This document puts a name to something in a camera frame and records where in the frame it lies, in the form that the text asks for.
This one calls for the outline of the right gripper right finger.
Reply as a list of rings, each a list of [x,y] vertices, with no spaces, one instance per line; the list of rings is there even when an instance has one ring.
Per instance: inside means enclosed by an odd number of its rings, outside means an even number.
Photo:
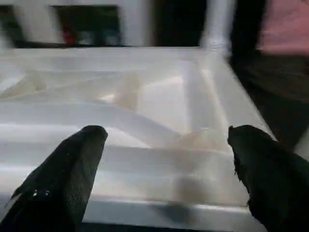
[[[309,162],[251,125],[228,128],[251,215],[269,232],[309,230]]]

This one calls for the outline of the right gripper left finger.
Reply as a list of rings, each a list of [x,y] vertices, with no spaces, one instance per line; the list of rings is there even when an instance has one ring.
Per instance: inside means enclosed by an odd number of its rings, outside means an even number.
[[[83,127],[63,140],[13,192],[2,232],[74,232],[82,222],[108,133]]]

